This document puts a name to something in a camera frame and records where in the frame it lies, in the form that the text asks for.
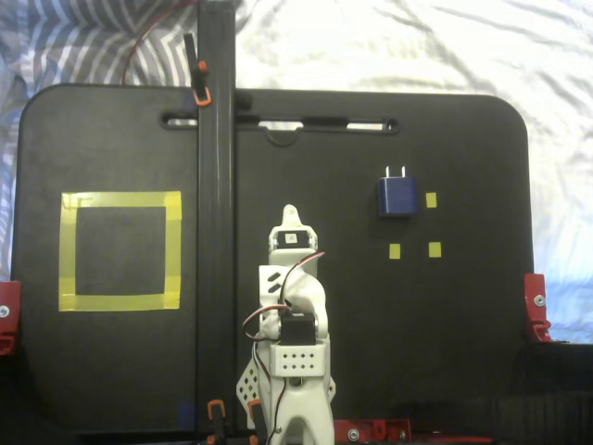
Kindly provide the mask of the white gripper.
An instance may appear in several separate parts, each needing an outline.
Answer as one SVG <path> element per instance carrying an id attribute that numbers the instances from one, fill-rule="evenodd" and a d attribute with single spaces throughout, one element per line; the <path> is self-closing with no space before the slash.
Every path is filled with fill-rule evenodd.
<path id="1" fill-rule="evenodd" d="M 311 226 L 303 225 L 296 206 L 283 208 L 282 225 L 274 226 L 269 234 L 269 252 L 278 249 L 311 249 L 317 251 L 319 238 Z"/>

